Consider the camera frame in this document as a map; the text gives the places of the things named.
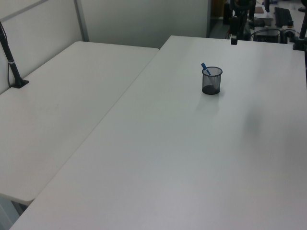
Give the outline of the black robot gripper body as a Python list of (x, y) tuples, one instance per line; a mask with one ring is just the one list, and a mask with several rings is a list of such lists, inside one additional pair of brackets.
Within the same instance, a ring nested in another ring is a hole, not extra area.
[(230, 20), (231, 36), (239, 36), (240, 33), (240, 18), (239, 16), (232, 16)]

